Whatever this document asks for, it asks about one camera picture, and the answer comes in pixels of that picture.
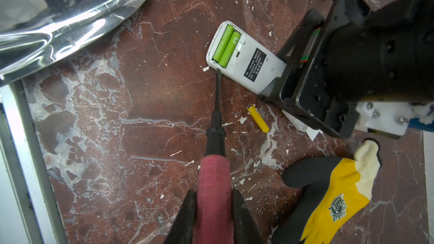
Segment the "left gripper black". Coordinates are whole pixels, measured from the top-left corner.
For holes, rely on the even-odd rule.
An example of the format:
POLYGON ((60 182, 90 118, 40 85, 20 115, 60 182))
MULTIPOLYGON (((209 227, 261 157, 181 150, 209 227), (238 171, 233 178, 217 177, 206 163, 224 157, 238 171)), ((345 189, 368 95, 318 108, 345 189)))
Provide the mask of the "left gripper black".
POLYGON ((259 99, 348 139, 358 102, 433 101, 434 0, 396 0, 375 12, 363 0, 333 0, 328 17, 305 15, 278 57, 285 69, 259 99))

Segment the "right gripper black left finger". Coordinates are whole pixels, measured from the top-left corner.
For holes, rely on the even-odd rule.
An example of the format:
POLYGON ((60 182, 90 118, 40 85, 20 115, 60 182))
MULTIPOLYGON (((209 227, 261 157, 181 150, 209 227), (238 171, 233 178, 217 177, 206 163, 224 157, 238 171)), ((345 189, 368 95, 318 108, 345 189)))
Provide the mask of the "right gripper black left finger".
POLYGON ((192 244, 197 213, 197 193, 189 190, 164 244, 192 244))

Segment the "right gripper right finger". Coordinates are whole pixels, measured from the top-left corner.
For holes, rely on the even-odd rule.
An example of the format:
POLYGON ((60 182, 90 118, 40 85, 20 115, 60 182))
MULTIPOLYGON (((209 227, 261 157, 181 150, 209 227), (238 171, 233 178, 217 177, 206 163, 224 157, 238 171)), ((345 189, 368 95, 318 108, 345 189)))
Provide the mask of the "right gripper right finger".
POLYGON ((232 217, 235 244, 264 244, 257 224, 253 219, 241 193, 232 190, 232 217))

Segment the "red handled screwdriver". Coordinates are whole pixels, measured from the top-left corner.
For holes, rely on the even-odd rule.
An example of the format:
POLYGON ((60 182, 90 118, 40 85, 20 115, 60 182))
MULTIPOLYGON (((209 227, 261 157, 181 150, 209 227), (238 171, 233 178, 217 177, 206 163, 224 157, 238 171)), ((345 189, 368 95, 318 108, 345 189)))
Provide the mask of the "red handled screwdriver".
POLYGON ((201 161, 197 185, 197 215, 193 229, 194 244, 232 244, 232 184, 229 161, 226 157, 226 131, 220 112, 220 69, 216 71, 215 105, 210 127, 206 131, 207 143, 201 161))

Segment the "red white remote control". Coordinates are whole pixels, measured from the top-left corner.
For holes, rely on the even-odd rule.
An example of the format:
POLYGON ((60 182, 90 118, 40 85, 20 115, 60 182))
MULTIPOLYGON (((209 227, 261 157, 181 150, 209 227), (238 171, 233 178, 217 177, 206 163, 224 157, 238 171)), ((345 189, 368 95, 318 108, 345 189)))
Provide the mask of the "red white remote control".
POLYGON ((223 75, 254 94, 260 94, 275 78, 281 77, 286 67, 283 60, 231 21, 224 21, 217 29, 206 54, 206 61, 210 67, 220 69, 223 75), (241 37, 227 67, 223 68, 213 61, 212 57, 228 24, 233 26, 234 31, 240 33, 241 37))

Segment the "white battery cover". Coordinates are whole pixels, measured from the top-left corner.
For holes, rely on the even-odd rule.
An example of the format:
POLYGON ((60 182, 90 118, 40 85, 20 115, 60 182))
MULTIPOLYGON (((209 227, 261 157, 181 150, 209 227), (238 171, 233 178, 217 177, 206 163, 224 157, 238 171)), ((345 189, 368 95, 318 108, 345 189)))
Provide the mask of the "white battery cover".
POLYGON ((312 141, 315 140, 315 138, 317 137, 318 134, 323 133, 323 131, 321 131, 320 129, 313 129, 313 128, 309 127, 308 125, 304 124, 302 121, 298 120, 297 118, 295 118, 294 116, 292 116, 288 112, 286 112, 284 110, 282 110, 282 112, 298 131, 306 133, 306 135, 312 141))

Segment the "yellow work glove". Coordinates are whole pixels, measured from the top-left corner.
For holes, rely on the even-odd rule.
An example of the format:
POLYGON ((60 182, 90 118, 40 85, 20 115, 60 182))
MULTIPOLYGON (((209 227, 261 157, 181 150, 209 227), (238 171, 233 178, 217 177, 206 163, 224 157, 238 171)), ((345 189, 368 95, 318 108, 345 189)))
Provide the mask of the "yellow work glove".
POLYGON ((365 139, 354 157, 311 157, 282 174, 290 188, 303 188, 297 207, 272 235, 274 244, 328 244, 338 230, 372 199, 382 166, 380 144, 365 139))

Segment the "green battery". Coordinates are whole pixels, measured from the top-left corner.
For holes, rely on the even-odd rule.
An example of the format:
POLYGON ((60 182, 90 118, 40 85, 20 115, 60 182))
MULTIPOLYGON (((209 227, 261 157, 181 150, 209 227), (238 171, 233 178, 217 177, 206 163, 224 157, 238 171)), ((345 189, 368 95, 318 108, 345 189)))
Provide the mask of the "green battery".
POLYGON ((220 39, 220 41, 218 43, 218 46, 217 46, 217 48, 215 50, 215 53, 214 53, 214 55, 212 57, 213 61, 215 61, 217 63, 220 62, 220 60, 221 60, 221 58, 223 56, 224 50, 225 50, 225 48, 226 48, 226 46, 227 46, 227 44, 229 42, 229 39, 230 39, 233 31, 234 31, 233 26, 231 26, 231 25, 228 24, 226 26, 225 30, 224 30, 223 36, 220 39))
POLYGON ((241 35, 240 33, 234 31, 229 40, 228 40, 228 44, 225 48, 225 50, 223 51, 222 57, 219 61, 219 65, 222 66, 223 68, 227 67, 227 64, 229 63, 229 60, 237 46, 237 43, 240 39, 241 35))

